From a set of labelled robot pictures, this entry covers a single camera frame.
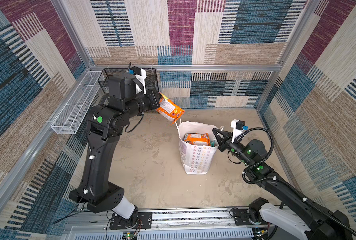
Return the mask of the white paper bag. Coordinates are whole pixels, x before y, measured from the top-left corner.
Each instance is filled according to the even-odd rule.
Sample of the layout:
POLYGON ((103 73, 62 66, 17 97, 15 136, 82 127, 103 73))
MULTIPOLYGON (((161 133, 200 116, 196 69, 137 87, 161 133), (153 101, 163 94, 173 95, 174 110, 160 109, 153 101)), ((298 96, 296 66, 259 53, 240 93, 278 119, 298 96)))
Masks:
POLYGON ((210 169, 211 162, 218 149, 219 144, 212 132, 214 125, 207 125, 196 122, 181 122, 176 124, 179 134, 179 150, 181 163, 188 175, 205 175, 210 169), (187 133, 208 133, 211 140, 211 146, 195 146, 184 142, 184 136, 187 133))

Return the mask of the orange candy bag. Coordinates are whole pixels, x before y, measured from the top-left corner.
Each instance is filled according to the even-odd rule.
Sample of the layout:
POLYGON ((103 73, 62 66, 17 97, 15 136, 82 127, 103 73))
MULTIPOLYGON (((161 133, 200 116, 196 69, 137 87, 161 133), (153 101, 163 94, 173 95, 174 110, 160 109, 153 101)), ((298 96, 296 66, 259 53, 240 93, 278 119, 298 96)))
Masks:
POLYGON ((195 146, 211 146, 211 140, 208 133, 187 133, 184 136, 184 142, 195 146))
POLYGON ((173 101, 170 100, 168 97, 166 97, 162 93, 160 94, 160 107, 157 108, 156 111, 173 124, 182 117, 185 111, 181 107, 173 103, 173 101))

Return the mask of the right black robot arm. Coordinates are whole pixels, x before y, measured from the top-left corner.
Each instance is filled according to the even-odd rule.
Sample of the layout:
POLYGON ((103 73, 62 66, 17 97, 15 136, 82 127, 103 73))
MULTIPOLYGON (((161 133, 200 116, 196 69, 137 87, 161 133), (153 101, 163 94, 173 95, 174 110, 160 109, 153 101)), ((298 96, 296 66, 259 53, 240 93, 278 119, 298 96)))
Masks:
POLYGON ((270 192, 295 213, 291 215, 260 198, 249 206, 252 222, 272 223, 300 240, 351 240, 356 237, 356 231, 350 227, 344 213, 332 212, 319 205, 266 164, 273 146, 266 150, 259 140, 252 140, 246 146, 241 144, 244 136, 259 130, 269 133, 265 128, 256 127, 234 137, 231 132, 217 128, 212 130, 219 150, 228 151, 246 166, 242 173, 243 180, 270 192))

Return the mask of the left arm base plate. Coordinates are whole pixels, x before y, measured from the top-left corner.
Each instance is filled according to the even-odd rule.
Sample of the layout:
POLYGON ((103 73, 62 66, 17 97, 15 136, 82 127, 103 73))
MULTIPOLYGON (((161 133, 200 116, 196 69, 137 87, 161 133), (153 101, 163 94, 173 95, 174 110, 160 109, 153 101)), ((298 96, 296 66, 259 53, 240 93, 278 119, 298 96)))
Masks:
POLYGON ((124 229, 150 229, 152 227, 153 213, 152 212, 137 212, 129 219, 125 219, 118 214, 113 214, 110 220, 110 230, 124 229))

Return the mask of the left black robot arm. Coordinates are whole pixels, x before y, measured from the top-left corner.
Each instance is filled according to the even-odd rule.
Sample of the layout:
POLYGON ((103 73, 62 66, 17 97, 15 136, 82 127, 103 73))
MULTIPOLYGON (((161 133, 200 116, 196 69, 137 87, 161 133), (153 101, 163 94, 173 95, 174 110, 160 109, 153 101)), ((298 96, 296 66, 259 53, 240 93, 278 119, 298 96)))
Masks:
POLYGON ((139 74, 108 76, 108 93, 87 114, 86 155, 79 186, 69 193, 77 203, 86 203, 93 213, 114 211, 122 218, 133 219, 136 207, 125 198, 125 191, 109 181, 115 148, 130 119, 159 108, 161 94, 146 89, 145 77, 139 74))

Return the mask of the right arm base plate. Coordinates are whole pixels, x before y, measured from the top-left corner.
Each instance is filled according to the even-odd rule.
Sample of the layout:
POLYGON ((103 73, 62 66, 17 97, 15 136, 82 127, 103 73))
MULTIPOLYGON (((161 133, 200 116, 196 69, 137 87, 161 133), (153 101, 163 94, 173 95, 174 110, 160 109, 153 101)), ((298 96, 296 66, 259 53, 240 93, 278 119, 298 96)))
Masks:
POLYGON ((234 219, 236 226, 274 226, 274 224, 269 224, 264 220, 253 222, 250 220, 248 209, 246 208, 231 208, 229 215, 234 219))

